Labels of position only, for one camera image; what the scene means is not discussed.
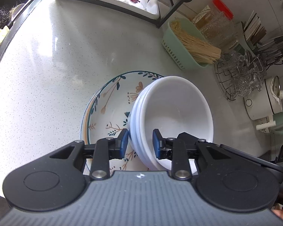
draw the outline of countertop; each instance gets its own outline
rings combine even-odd
[[[101,6],[42,0],[0,62],[0,195],[15,168],[80,138],[86,105],[116,75],[148,70],[193,82],[210,106],[214,142],[259,156],[270,137],[255,131],[242,99],[228,102],[207,67],[182,72],[161,45],[163,30]]]

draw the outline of black metal frame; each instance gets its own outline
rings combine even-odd
[[[111,3],[107,3],[107,2],[104,2],[104,1],[100,1],[100,0],[77,0],[77,1],[88,2],[88,3],[92,3],[92,4],[108,7],[108,8],[111,8],[111,9],[114,9],[114,10],[117,10],[117,11],[129,14],[129,15],[132,15],[132,16],[137,17],[139,19],[148,21],[148,22],[156,25],[157,28],[160,28],[166,22],[166,20],[181,6],[181,4],[183,4],[184,2],[187,2],[187,1],[191,1],[191,0],[178,0],[176,3],[174,3],[173,0],[170,0],[169,12],[164,17],[161,17],[159,15],[158,19],[150,19],[150,18],[148,18],[148,17],[146,17],[144,15],[141,15],[139,13],[133,12],[133,11],[131,11],[129,9],[126,9],[126,8],[123,8],[123,7],[119,7],[117,5],[114,5],[114,4],[111,4]]]

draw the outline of plate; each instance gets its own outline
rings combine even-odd
[[[162,78],[150,71],[130,71],[114,77],[90,100],[81,126],[81,139],[93,144],[105,137],[117,137],[123,128],[129,129],[128,116],[135,100],[151,82]],[[148,170],[128,144],[122,160],[110,160],[110,174],[114,170]],[[87,160],[90,169],[91,160]]]

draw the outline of plate rim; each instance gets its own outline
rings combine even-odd
[[[114,79],[116,79],[116,78],[118,78],[118,77],[120,77],[120,76],[123,76],[123,75],[125,75],[125,74],[134,73],[134,72],[152,73],[152,74],[156,74],[156,75],[158,75],[158,76],[160,76],[160,77],[164,77],[164,76],[162,76],[161,74],[158,74],[158,73],[156,73],[156,72],[146,71],[146,70],[132,70],[132,71],[127,71],[127,72],[125,72],[125,73],[121,73],[121,74],[119,74],[119,75],[113,77],[111,80],[109,80],[109,81],[108,81],[98,92],[96,92],[95,94],[96,94],[97,97],[98,97],[98,95],[101,94],[101,92],[103,91],[103,89],[104,89],[109,83],[111,83]],[[92,110],[92,108],[94,107],[94,103],[95,103],[95,101],[92,103],[92,105],[91,105],[91,107],[90,107],[90,110],[89,110],[89,112],[88,112],[88,117],[87,117],[86,136],[87,136],[87,144],[88,144],[88,145],[90,144],[90,142],[89,142],[89,128],[88,128],[88,123],[89,123],[89,121],[90,121],[91,110]]]

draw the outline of green basket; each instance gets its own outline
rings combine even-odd
[[[203,41],[206,39],[200,33],[200,31],[195,27],[195,25],[190,22],[188,19],[179,19],[181,28],[188,32],[190,35],[195,36]],[[192,55],[188,52],[185,46],[181,43],[181,41],[175,36],[173,30],[170,27],[170,23],[168,22],[168,29],[164,33],[164,37],[162,38],[162,45],[165,50],[177,64],[177,66],[181,70],[189,70],[189,69],[203,69],[208,66],[207,63],[197,63]]]

